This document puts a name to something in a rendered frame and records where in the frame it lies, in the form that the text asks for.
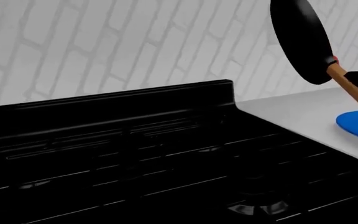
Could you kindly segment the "black pan with wooden handle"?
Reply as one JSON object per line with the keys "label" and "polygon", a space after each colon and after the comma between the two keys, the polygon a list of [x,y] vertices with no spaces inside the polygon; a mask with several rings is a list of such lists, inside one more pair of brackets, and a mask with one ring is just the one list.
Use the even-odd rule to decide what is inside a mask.
{"label": "black pan with wooden handle", "polygon": [[270,17],[288,61],[308,83],[337,82],[358,102],[358,87],[333,57],[326,31],[308,0],[270,0]]}

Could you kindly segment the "black gas stove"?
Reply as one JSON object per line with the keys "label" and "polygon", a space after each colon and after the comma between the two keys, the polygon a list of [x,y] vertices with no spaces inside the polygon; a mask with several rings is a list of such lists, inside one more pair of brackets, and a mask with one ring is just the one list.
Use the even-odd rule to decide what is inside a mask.
{"label": "black gas stove", "polygon": [[0,224],[358,224],[358,159],[230,80],[5,105]]}

